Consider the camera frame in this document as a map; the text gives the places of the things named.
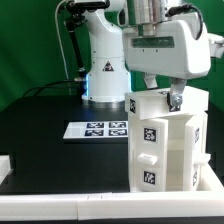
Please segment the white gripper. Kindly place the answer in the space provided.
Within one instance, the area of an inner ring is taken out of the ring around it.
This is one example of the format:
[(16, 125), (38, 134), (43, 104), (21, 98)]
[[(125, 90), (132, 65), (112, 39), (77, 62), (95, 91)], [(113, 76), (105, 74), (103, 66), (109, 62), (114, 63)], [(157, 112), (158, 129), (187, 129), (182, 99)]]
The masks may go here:
[(181, 108), (186, 79), (206, 76), (210, 70), (206, 25), (196, 40), (198, 30), (196, 13), (173, 16), (171, 20), (157, 24), (155, 35), (140, 35), (137, 26), (123, 30), (125, 61), (130, 70), (146, 72), (143, 80), (148, 89), (158, 87), (155, 74), (175, 77), (170, 79), (167, 93), (170, 110)]

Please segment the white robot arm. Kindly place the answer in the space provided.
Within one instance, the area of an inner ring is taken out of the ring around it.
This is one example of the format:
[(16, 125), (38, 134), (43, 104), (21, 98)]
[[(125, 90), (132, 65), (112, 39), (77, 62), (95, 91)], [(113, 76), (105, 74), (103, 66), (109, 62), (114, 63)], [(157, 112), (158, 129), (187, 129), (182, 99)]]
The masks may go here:
[(91, 70), (87, 74), (84, 102), (98, 108), (123, 105), (131, 91), (132, 71), (143, 74), (148, 89), (156, 77), (171, 79), (171, 104), (182, 103), (189, 79), (210, 69), (209, 41), (200, 10), (183, 0), (112, 0), (111, 11), (126, 11), (118, 26), (105, 11), (87, 12)]

